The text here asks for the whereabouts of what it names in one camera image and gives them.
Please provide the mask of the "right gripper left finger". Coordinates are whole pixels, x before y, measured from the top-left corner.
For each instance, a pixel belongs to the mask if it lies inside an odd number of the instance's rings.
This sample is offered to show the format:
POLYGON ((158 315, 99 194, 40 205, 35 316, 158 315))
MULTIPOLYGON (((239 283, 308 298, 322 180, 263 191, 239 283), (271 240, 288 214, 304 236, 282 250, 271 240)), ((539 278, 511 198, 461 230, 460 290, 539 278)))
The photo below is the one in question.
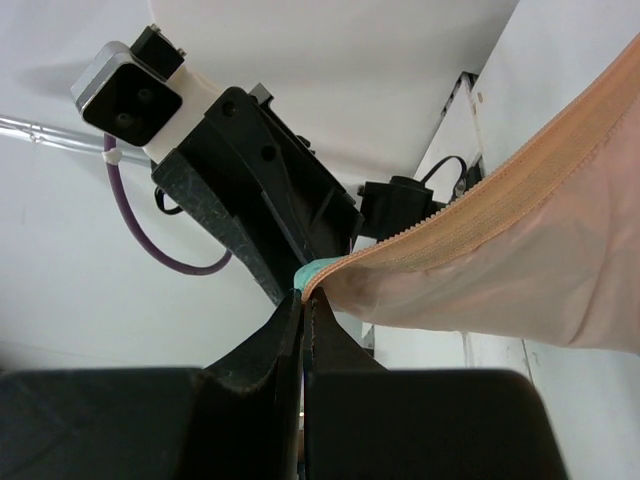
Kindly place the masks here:
POLYGON ((294 479, 302 383, 302 301, 205 368, 180 368, 189 398, 175 479, 294 479))

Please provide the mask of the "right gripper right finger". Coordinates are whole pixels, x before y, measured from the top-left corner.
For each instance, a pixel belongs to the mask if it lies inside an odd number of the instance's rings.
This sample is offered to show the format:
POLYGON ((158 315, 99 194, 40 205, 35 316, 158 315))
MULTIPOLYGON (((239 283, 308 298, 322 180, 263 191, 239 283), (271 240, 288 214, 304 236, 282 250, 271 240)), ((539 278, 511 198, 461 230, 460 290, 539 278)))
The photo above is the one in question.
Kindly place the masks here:
POLYGON ((304 444, 308 479, 391 479, 393 450, 365 419, 384 368, 338 324, 323 292, 303 310, 304 444))

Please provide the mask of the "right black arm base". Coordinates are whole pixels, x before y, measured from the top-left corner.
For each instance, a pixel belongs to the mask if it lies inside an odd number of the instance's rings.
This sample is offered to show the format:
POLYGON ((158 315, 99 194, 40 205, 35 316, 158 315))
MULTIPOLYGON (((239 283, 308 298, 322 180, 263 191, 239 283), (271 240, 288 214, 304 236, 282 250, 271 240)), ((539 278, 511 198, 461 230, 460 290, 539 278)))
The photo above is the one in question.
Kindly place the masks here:
POLYGON ((360 213, 364 218, 360 235, 381 242, 400 234, 438 213, 483 179, 481 161, 469 166, 462 157, 449 155, 436 162, 419 180, 393 176, 388 183, 365 182, 357 190, 361 197, 360 213), (427 183, 451 161, 459 164, 460 172, 451 187, 449 200, 439 202, 427 183))

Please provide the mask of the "orange and teal jacket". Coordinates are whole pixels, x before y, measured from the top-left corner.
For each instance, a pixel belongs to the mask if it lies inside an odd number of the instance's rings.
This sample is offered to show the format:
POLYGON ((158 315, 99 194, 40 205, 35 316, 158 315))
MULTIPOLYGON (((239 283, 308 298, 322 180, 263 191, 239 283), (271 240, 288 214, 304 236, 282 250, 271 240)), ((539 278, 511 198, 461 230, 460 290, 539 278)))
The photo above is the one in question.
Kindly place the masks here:
POLYGON ((461 198, 295 275, 385 326, 639 350, 639 45, 461 198))

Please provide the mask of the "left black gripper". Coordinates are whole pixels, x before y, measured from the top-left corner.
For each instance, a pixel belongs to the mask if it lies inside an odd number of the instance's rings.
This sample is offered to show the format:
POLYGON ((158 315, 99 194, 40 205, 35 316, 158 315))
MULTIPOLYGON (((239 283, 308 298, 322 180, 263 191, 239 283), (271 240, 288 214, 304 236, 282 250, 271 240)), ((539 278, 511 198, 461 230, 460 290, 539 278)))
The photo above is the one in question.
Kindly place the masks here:
POLYGON ((298 268, 348 253, 362 216, 271 101, 263 89, 226 89, 152 179, 277 305, 298 268))

